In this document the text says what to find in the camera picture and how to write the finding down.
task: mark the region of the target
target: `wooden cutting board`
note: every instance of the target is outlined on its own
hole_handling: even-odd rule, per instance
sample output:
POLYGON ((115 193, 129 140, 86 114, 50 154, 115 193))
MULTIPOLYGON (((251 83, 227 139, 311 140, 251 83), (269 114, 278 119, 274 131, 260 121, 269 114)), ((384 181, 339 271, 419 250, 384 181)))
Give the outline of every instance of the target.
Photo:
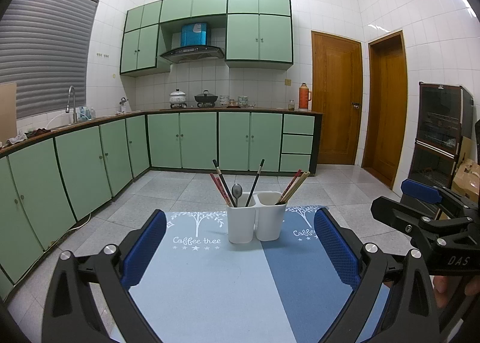
POLYGON ((0 84, 0 145, 17 135, 17 83, 0 84))

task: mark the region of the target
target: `utensil holder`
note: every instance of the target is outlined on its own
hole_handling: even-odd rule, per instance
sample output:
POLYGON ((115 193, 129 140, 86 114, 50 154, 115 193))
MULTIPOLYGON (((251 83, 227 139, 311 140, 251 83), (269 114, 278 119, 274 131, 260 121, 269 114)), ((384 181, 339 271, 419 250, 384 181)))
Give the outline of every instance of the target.
POLYGON ((255 207, 255 235, 260 241, 273 241, 280 237, 283 217, 287 204, 276 205, 282 193, 264 191, 254 194, 255 207))
MULTIPOLYGON (((238 206, 245 206, 248 199, 248 193, 243 193, 238 199, 238 206)), ((227 214, 227 227, 229 231, 229 241, 234 244, 244 244, 250 242, 254 237, 254 224, 255 224, 255 201, 250 199, 248 207, 243 208, 231 208, 226 207, 227 214)))

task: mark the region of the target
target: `gray roller blind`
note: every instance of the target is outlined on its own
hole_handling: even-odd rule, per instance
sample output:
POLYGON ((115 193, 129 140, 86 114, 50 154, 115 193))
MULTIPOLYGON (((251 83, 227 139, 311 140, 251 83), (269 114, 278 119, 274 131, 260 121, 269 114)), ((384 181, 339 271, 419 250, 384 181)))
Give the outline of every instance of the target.
POLYGON ((97 0, 12 0, 0 21, 0 84, 17 83, 17 118, 85 105, 97 0))

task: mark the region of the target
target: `metal spoon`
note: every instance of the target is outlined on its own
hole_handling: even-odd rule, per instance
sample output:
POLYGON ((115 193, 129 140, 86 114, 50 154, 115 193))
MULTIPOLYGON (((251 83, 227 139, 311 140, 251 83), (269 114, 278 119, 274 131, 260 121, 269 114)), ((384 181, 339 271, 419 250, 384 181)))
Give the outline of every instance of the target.
POLYGON ((235 183, 233 186, 232 186, 232 196, 235 198, 235 204, 237 205, 237 208, 239 208, 239 198, 241 197, 243 193, 243 189, 242 189, 242 186, 239 185, 238 183, 235 183))

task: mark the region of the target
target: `orange thermos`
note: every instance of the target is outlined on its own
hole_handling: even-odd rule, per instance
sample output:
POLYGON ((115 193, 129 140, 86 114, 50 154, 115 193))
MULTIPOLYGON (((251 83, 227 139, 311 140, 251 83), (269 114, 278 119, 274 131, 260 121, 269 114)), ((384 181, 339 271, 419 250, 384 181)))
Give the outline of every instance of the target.
POLYGON ((311 91, 308 89, 305 83, 302 83, 302 85, 300 86, 298 94, 298 109, 301 111, 308 111, 308 102, 311 100, 311 91))

